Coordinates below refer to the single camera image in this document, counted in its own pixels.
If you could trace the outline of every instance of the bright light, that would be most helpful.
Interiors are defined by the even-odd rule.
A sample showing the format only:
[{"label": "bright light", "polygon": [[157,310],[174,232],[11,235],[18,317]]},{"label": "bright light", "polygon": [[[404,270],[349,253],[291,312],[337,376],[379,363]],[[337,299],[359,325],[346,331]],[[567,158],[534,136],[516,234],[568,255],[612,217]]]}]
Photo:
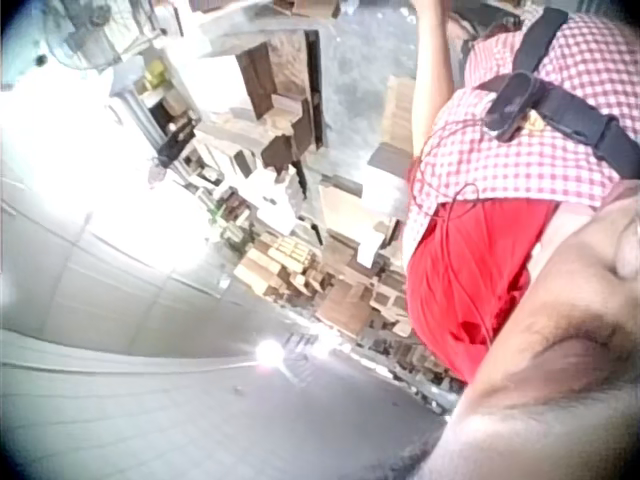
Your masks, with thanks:
[{"label": "bright light", "polygon": [[311,353],[313,356],[321,359],[327,358],[329,353],[331,353],[331,350],[333,350],[333,347],[330,344],[321,341],[318,341],[311,347]]},{"label": "bright light", "polygon": [[265,367],[280,367],[284,361],[284,349],[275,340],[264,340],[256,348],[256,359]]},{"label": "bright light", "polygon": [[378,375],[382,375],[385,378],[393,380],[393,374],[389,371],[387,367],[383,367],[382,365],[378,365],[376,367],[376,373]]},{"label": "bright light", "polygon": [[353,349],[353,345],[351,345],[350,343],[343,343],[342,345],[340,345],[340,346],[338,347],[338,349],[339,349],[341,352],[344,352],[344,353],[350,353],[350,352],[351,352],[351,350]]},{"label": "bright light", "polygon": [[311,353],[318,358],[327,358],[341,343],[340,334],[326,325],[316,324],[311,331],[318,335],[318,341],[311,347]]}]

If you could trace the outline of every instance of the wood pile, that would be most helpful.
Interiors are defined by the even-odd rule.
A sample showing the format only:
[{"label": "wood pile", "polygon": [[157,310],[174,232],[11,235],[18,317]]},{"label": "wood pile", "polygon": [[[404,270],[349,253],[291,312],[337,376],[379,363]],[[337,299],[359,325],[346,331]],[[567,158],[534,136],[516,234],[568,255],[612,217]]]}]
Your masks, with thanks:
[{"label": "wood pile", "polygon": [[314,297],[327,288],[328,275],[314,253],[299,241],[263,234],[235,270],[235,275],[265,298],[294,291]]}]

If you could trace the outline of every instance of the stacked wood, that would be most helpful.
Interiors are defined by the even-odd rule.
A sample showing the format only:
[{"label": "stacked wood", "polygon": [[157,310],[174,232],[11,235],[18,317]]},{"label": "stacked wood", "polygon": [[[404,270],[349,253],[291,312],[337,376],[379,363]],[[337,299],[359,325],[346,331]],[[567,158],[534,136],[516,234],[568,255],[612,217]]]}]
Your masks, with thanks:
[{"label": "stacked wood", "polygon": [[281,264],[256,249],[247,252],[233,273],[261,297],[278,294],[288,279],[288,272]]},{"label": "stacked wood", "polygon": [[305,274],[307,282],[319,293],[323,293],[327,288],[328,275],[321,267],[316,266],[307,270]]},{"label": "stacked wood", "polygon": [[279,239],[269,249],[269,256],[295,273],[304,273],[313,262],[313,252],[309,247],[291,237]]}]

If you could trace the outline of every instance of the cheek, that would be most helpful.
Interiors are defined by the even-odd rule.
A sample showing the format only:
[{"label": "cheek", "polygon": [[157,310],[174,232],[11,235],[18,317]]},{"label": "cheek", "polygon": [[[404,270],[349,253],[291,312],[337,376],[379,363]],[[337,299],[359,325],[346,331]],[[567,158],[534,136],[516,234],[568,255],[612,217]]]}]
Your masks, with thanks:
[{"label": "cheek", "polygon": [[638,279],[640,272],[640,219],[631,222],[620,236],[616,251],[616,273],[623,279]]}]

